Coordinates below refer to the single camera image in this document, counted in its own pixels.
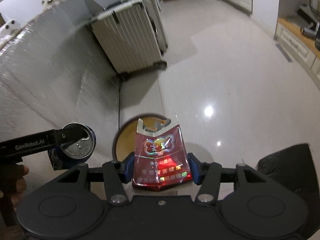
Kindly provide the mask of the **person's left hand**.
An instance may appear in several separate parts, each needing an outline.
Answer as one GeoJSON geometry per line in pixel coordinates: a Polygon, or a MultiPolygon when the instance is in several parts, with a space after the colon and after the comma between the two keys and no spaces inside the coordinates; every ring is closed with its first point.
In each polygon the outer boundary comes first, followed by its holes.
{"type": "Polygon", "coordinates": [[[14,211],[27,189],[24,177],[28,173],[29,168],[23,164],[10,164],[1,168],[1,196],[10,203],[14,211]]]}

